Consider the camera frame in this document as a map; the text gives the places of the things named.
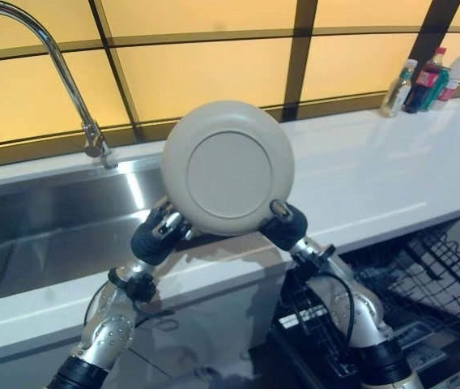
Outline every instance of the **white plate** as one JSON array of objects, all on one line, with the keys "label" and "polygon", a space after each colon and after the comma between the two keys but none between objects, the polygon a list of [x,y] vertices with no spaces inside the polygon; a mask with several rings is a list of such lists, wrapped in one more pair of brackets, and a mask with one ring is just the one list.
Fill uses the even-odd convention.
[{"label": "white plate", "polygon": [[161,163],[169,201],[206,233],[240,235],[272,217],[270,201],[287,199],[293,183],[291,145],[259,108],[216,101],[184,116]]}]

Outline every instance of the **bottle cap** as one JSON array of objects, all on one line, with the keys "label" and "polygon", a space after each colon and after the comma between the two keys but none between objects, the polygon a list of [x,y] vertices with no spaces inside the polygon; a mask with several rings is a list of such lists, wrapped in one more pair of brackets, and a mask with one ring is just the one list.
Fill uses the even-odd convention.
[{"label": "bottle cap", "polygon": [[405,67],[415,69],[416,66],[417,66],[417,60],[415,60],[415,59],[407,59],[405,61]]}]

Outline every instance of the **dishwasher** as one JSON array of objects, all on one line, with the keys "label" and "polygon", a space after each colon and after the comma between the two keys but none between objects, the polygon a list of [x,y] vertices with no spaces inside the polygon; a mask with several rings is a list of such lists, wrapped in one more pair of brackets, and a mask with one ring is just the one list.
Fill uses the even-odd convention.
[{"label": "dishwasher", "polygon": [[[380,298],[411,367],[426,388],[460,389],[460,246],[456,220],[341,254]],[[289,271],[271,328],[273,341],[308,388],[360,387],[354,350],[318,296]]]}]

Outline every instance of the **red label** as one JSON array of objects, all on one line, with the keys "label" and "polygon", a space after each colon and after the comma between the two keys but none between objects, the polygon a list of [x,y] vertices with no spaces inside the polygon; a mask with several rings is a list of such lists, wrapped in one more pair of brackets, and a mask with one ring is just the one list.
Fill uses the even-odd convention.
[{"label": "red label", "polygon": [[451,96],[454,94],[455,89],[446,88],[444,89],[441,94],[437,97],[438,100],[448,101]]},{"label": "red label", "polygon": [[421,71],[415,83],[430,88],[437,81],[438,77],[438,73],[428,73],[427,71]]}]

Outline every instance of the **green bottle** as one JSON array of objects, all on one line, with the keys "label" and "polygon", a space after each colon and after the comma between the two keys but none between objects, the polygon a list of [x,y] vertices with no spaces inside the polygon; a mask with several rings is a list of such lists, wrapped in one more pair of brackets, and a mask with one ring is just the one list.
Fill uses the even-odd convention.
[{"label": "green bottle", "polygon": [[419,111],[428,112],[432,107],[433,101],[441,94],[442,90],[446,88],[449,80],[449,68],[441,66],[441,71],[437,77],[437,81],[433,86],[428,90],[426,95],[424,95],[423,103],[419,107]]}]

